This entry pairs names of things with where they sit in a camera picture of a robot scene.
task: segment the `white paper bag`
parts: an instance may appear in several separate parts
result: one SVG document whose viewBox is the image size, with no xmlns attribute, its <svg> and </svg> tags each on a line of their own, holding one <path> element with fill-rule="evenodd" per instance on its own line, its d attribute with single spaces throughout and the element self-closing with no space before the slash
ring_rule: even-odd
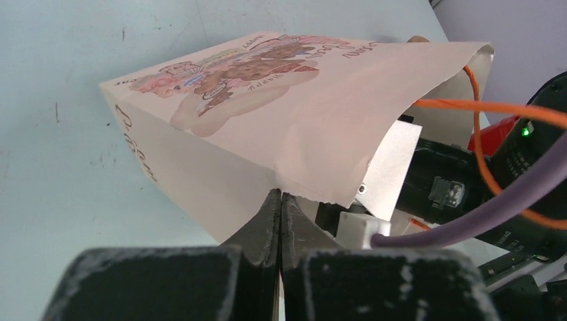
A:
<svg viewBox="0 0 567 321">
<path fill-rule="evenodd" d="M 473 58 L 483 87 L 492 54 L 486 43 L 261 32 L 101 89 L 146 175 L 224 241 L 272 188 L 348 207 L 390 125 L 428 92 L 471 96 L 452 89 L 470 87 L 459 70 Z M 417 124 L 451 119 L 451 139 L 442 126 L 426 138 L 468 141 L 471 113 L 409 112 Z"/>
</svg>

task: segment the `wall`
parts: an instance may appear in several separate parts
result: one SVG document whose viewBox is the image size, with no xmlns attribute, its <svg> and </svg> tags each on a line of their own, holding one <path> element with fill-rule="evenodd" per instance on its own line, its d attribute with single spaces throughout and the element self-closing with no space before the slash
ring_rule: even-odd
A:
<svg viewBox="0 0 567 321">
<path fill-rule="evenodd" d="M 567 70 L 567 1 L 445 0 L 435 13 L 449 41 L 491 41 L 484 100 L 526 103 Z M 489 115 L 491 122 L 501 115 Z"/>
</svg>

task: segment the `black electronic component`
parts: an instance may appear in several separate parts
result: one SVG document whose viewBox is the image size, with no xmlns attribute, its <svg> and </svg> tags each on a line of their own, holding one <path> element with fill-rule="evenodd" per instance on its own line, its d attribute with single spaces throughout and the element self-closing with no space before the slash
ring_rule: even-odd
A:
<svg viewBox="0 0 567 321">
<path fill-rule="evenodd" d="M 530 103 L 567 111 L 567 73 L 546 83 Z M 495 180 L 506 188 L 563 132 L 549 124 L 520 118 L 494 156 L 487 160 Z M 539 200 L 532 209 L 547 217 L 567 219 L 565 195 L 567 181 Z M 471 152 L 420 139 L 396 207 L 428 222 L 444 224 L 492 197 Z M 477 238 L 542 262 L 554 261 L 567 252 L 567 231 L 549 229 L 522 216 Z"/>
<path fill-rule="evenodd" d="M 464 255 L 342 249 L 278 190 L 219 247 L 84 252 L 43 320 L 275 320 L 280 275 L 288 320 L 498 320 Z"/>
</svg>

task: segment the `light blue table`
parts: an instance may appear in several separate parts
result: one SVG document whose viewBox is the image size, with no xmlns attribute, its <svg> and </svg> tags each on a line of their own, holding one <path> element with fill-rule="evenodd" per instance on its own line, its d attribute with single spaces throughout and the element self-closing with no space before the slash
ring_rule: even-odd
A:
<svg viewBox="0 0 567 321">
<path fill-rule="evenodd" d="M 260 30 L 445 41 L 427 0 L 0 0 L 0 320 L 89 247 L 213 245 L 146 179 L 98 83 Z"/>
</svg>

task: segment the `screw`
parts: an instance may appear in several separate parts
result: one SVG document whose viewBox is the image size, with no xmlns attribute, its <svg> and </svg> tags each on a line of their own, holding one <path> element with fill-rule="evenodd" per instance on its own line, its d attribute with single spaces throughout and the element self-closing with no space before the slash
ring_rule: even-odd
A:
<svg viewBox="0 0 567 321">
<path fill-rule="evenodd" d="M 358 194 L 364 194 L 366 193 L 366 185 L 363 183 L 359 188 L 358 188 Z"/>
</svg>

